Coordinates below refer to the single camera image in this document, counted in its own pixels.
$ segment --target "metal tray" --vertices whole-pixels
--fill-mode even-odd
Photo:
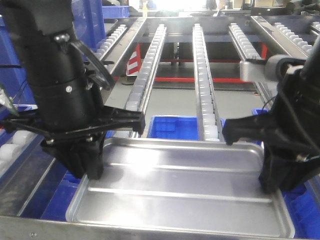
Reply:
[[[100,180],[82,182],[69,222],[115,228],[292,238],[281,193],[265,194],[254,144],[110,138]]]

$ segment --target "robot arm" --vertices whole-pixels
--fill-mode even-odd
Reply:
[[[71,0],[0,0],[0,14],[26,69],[37,110],[10,116],[2,124],[44,135],[44,151],[76,177],[98,179],[107,130],[131,127],[142,133],[140,112],[104,106],[100,86],[114,82],[108,71],[76,37]],[[85,53],[96,70],[86,69]]]
[[[306,61],[271,57],[265,70],[275,72],[279,83],[270,111],[228,119],[224,125],[222,133],[229,145],[240,138],[264,141],[259,180],[267,193],[291,190],[320,173],[319,59],[319,37]]]

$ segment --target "tray rim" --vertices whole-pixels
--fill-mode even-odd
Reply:
[[[239,150],[250,150],[250,152],[258,153],[260,158],[262,159],[264,156],[264,150],[261,146],[249,143],[249,142],[237,142],[233,145],[226,145],[225,142],[208,142],[208,141],[199,141],[199,140],[171,140],[171,139],[161,139],[161,138],[120,138],[120,137],[112,137],[107,138],[104,141],[103,148],[110,146],[110,145],[117,145],[117,146],[128,146],[128,147],[137,147],[137,148],[146,148],[152,146],[152,149],[178,149],[178,148],[186,148],[188,149],[199,149],[198,146],[201,146],[200,149],[226,149],[228,151],[239,151]],[[94,224],[100,226],[106,226],[115,229],[131,229],[131,230],[145,230],[145,231],[160,231],[160,232],[184,232],[186,234],[230,234],[230,235],[239,235],[239,236],[251,236],[251,237],[274,237],[269,235],[257,235],[257,234],[244,234],[238,232],[223,232],[223,231],[206,231],[206,230],[193,230],[188,229],[185,230],[183,228],[176,228],[176,227],[134,227],[134,226],[119,226],[119,225],[110,225],[110,224],[102,224],[97,222],[81,222],[75,221],[76,213],[78,212],[79,203],[87,190],[87,186],[89,184],[88,176],[85,174],[81,182],[72,198],[72,201],[65,213],[65,218],[67,222],[71,223],[81,223],[81,224]],[[281,223],[280,230],[283,231],[286,226],[288,233],[285,236],[279,236],[279,238],[293,238],[295,236],[295,227],[290,217],[287,205],[283,199],[281,191],[278,189],[274,194],[272,194],[272,202],[273,206],[275,207],[275,203],[278,205],[278,210],[276,212],[276,217],[278,218],[279,222]]]

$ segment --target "blue plastic crate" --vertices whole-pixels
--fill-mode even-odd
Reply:
[[[106,38],[106,29],[101,0],[90,0],[90,11],[92,15],[92,25],[95,47],[98,49]]]
[[[282,193],[295,227],[295,238],[320,239],[320,209],[302,184]]]
[[[129,6],[102,6],[104,19],[120,19],[129,17]]]
[[[224,118],[220,118],[222,128],[225,126],[226,120]]]
[[[106,38],[101,0],[73,0],[72,13],[77,37],[94,52]]]
[[[66,221],[66,211],[80,183],[69,171],[64,175],[60,185],[43,212],[41,219]]]
[[[197,117],[155,115],[151,118],[147,137],[199,140]]]
[[[0,16],[0,65],[20,65],[19,59],[14,50],[7,28]],[[35,104],[30,87],[25,84],[26,72],[23,68],[0,68],[0,83],[2,83],[9,96],[19,94],[14,103]]]
[[[252,109],[252,115],[259,115],[259,114],[265,114],[267,113],[268,110],[267,109],[262,109],[262,108],[253,108]]]

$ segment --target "gray floor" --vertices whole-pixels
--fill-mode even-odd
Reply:
[[[123,108],[132,86],[117,82],[106,104]],[[251,91],[215,91],[218,112],[221,118],[239,118],[250,116],[253,108],[261,108],[263,103],[259,96]],[[146,136],[151,117],[154,115],[196,116],[196,95],[192,89],[154,88],[145,115]]]

